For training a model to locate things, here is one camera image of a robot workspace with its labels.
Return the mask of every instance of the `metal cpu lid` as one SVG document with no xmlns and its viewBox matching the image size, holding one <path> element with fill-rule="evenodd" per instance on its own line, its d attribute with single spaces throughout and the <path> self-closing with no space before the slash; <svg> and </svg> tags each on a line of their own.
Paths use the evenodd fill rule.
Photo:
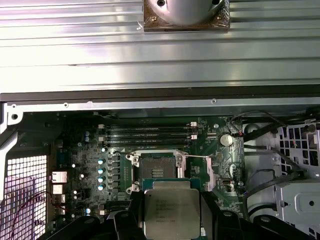
<svg viewBox="0 0 320 240">
<path fill-rule="evenodd" d="M 153 187 L 155 189 L 146 190 L 144 193 L 146 238 L 157 240 L 198 238 L 200 236 L 199 191 L 191 189 L 190 182 L 154 182 Z"/>
</svg>

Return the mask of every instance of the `red wire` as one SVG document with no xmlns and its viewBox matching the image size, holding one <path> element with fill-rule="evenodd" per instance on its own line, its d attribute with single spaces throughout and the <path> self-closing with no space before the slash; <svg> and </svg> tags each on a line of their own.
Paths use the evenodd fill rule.
<svg viewBox="0 0 320 240">
<path fill-rule="evenodd" d="M 48 191 L 42 191 L 42 192 L 38 192 L 36 194 L 34 194 L 32 197 L 30 197 L 24 204 L 22 204 L 18 211 L 16 212 L 15 216 L 14 216 L 14 219 L 13 219 L 13 223 L 12 223 L 12 232 L 11 232 L 11 240 L 14 239 L 15 237 L 15 223 L 16 223 L 16 220 L 19 216 L 19 213 L 20 211 L 29 203 L 31 202 L 33 199 L 35 199 L 36 197 L 38 196 L 41 196 L 42 194 L 48 194 L 50 196 L 50 203 L 54 206 L 54 207 L 57 207 L 57 208 L 60 208 L 60 209 L 63 209 L 63 210 L 66 210 L 65 208 L 63 208 L 62 206 L 58 205 L 58 204 L 54 204 L 52 202 L 52 194 L 51 192 L 48 192 Z"/>
</svg>

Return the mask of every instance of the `motherboard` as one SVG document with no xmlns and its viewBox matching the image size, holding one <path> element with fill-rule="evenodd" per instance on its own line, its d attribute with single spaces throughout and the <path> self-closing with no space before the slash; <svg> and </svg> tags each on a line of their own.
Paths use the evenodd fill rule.
<svg viewBox="0 0 320 240">
<path fill-rule="evenodd" d="M 58 181 L 52 182 L 53 187 L 63 185 L 54 194 L 68 210 L 55 214 L 71 220 L 97 216 L 103 222 L 110 213 L 128 208 L 132 192 L 146 191 L 154 181 L 187 179 L 199 191 L 213 192 L 222 210 L 241 216 L 243 138 L 229 119 L 100 119 L 69 126 L 67 144 L 58 150 L 60 169 L 53 172 Z M 240 120 L 233 124 L 242 128 Z"/>
</svg>

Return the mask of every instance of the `green circuit board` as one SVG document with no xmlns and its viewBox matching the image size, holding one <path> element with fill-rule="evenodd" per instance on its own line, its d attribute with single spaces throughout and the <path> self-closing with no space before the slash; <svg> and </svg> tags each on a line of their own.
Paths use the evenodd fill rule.
<svg viewBox="0 0 320 240">
<path fill-rule="evenodd" d="M 98 216 L 103 221 L 101 210 L 114 211 L 115 208 L 127 207 L 130 199 L 127 189 L 135 181 L 143 184 L 143 165 L 140 169 L 134 167 L 126 159 L 127 153 L 150 150 L 151 153 L 141 157 L 152 163 L 152 159 L 169 161 L 173 157 L 171 153 L 157 153 L 157 150 L 179 150 L 191 155 L 187 158 L 185 177 L 198 179 L 200 191 L 208 190 L 210 176 L 206 159 L 193 156 L 210 156 L 217 204 L 223 210 L 241 215 L 242 201 L 238 197 L 237 182 L 245 179 L 243 138 L 233 137 L 230 146 L 221 144 L 222 135 L 235 133 L 228 120 L 224 116 L 103 119 L 94 125 L 87 125 L 81 133 L 77 128 L 78 134 L 75 133 L 70 142 L 68 158 L 69 164 L 81 167 L 72 170 L 71 189 L 85 189 L 88 193 L 86 198 L 78 200 L 72 199 L 71 191 L 71 208 L 77 210 L 77 216 L 85 215 L 84 209 L 89 208 L 90 215 Z M 240 121 L 235 124 L 238 128 L 242 127 Z M 98 165 L 98 160 L 105 163 Z M 99 174 L 99 168 L 105 172 Z M 86 173 L 86 177 L 79 179 L 82 172 Z M 98 177 L 101 176 L 105 177 L 102 183 L 105 187 L 98 190 L 101 185 Z"/>
</svg>

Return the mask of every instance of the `ventilation grille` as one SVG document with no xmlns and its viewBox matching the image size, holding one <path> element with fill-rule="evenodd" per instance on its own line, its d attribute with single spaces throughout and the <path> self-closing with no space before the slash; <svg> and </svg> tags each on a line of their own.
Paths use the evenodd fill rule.
<svg viewBox="0 0 320 240">
<path fill-rule="evenodd" d="M 0 209 L 0 240 L 36 240 L 46 230 L 47 196 L 30 200 L 47 190 L 47 156 L 10 159 L 4 183 L 4 204 Z"/>
<path fill-rule="evenodd" d="M 278 131 L 281 153 L 298 165 L 312 172 L 312 177 L 320 177 L 319 169 L 319 130 L 315 124 L 301 124 L 282 127 Z M 281 159 L 282 175 L 286 175 L 291 166 Z"/>
</svg>

